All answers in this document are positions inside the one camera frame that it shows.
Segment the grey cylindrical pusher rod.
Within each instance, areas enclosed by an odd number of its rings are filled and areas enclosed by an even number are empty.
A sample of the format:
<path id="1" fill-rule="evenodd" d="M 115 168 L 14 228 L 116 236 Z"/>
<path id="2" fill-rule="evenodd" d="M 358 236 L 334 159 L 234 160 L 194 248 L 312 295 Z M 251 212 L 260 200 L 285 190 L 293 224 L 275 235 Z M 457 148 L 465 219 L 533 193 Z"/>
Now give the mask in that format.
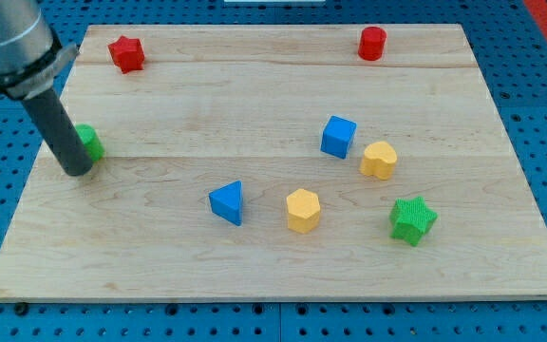
<path id="1" fill-rule="evenodd" d="M 93 161 L 52 87 L 21 104 L 67 175 L 82 176 L 92 168 Z"/>

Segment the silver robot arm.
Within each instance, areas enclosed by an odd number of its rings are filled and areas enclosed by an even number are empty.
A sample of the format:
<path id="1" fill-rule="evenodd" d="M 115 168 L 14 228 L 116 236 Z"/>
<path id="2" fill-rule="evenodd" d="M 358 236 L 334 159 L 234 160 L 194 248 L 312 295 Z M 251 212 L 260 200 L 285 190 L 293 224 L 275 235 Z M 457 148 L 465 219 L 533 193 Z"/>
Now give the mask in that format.
<path id="1" fill-rule="evenodd" d="M 0 95 L 27 111 L 63 171 L 82 176 L 93 160 L 53 88 L 78 55 L 63 45 L 35 0 L 0 0 Z"/>

